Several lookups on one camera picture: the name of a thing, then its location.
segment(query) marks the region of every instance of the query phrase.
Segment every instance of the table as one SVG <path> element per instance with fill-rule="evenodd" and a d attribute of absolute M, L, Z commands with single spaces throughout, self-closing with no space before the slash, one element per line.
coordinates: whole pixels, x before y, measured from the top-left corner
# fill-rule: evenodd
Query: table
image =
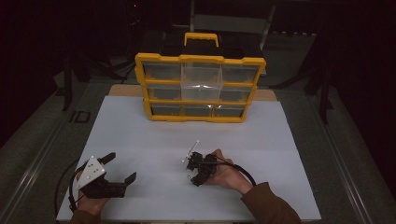
<path fill-rule="evenodd" d="M 217 147 L 256 182 L 268 181 L 302 219 L 320 219 L 298 150 L 280 102 L 271 91 L 257 91 L 244 123 L 150 121 L 144 114 L 139 87 L 114 86 L 103 101 L 78 166 L 90 156 L 116 152 L 106 179 L 122 182 L 137 172 L 122 199 L 110 200 L 102 213 L 111 221 L 252 221 L 239 193 L 217 186 L 195 187 L 181 162 L 196 139 L 196 151 Z M 69 220 L 67 196 L 58 220 Z"/>

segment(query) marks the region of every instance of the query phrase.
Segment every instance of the person's right hand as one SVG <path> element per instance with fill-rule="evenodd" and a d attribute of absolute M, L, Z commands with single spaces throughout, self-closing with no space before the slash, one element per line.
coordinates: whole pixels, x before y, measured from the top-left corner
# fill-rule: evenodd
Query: person's right hand
<path fill-rule="evenodd" d="M 220 149 L 216 149 L 211 154 L 217 156 L 218 161 L 227 161 L 233 164 L 230 159 L 225 159 Z M 246 194 L 253 186 L 245 179 L 245 177 L 236 169 L 228 165 L 218 165 L 214 175 L 206 180 L 206 184 L 217 184 L 226 189 L 235 189 L 241 194 Z"/>

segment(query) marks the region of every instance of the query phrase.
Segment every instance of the dark background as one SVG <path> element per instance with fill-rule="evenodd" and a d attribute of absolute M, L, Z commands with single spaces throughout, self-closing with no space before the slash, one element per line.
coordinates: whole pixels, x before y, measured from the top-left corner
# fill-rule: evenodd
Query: dark background
<path fill-rule="evenodd" d="M 330 66 L 332 85 L 396 196 L 395 4 L 275 2 L 271 32 L 318 34 L 304 66 Z M 265 17 L 269 6 L 259 0 L 202 0 L 196 12 Z M 109 56 L 133 58 L 145 28 L 170 31 L 172 23 L 189 24 L 189 16 L 185 0 L 2 0 L 0 146 L 56 91 L 52 78 L 63 70 L 65 54 L 80 51 L 105 63 Z"/>

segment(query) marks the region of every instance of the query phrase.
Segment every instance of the yellow handle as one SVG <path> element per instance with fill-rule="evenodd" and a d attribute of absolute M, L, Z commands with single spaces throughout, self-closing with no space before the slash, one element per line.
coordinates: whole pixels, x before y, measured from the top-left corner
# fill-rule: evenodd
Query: yellow handle
<path fill-rule="evenodd" d="M 216 42 L 216 48 L 219 47 L 218 36 L 215 34 L 186 33 L 184 35 L 184 46 L 187 45 L 188 39 L 214 40 Z"/>

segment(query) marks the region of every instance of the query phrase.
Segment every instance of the hand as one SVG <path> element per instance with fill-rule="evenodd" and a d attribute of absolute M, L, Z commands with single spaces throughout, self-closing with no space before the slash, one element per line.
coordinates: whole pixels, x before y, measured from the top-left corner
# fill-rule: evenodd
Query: hand
<path fill-rule="evenodd" d="M 211 154 L 221 158 L 221 160 L 218 159 L 218 161 L 225 160 L 233 164 L 232 160 L 224 158 L 220 149 L 216 149 Z M 217 184 L 225 189 L 235 189 L 241 194 L 246 194 L 253 188 L 239 171 L 228 165 L 218 165 L 215 174 L 210 176 L 205 183 Z"/>
<path fill-rule="evenodd" d="M 77 180 L 81 176 L 82 172 L 79 172 L 77 175 Z M 78 207 L 77 210 L 88 212 L 94 216 L 100 216 L 102 209 L 105 207 L 106 203 L 109 198 L 102 198 L 102 199 L 90 199 L 84 195 L 84 193 L 79 190 L 78 191 Z"/>

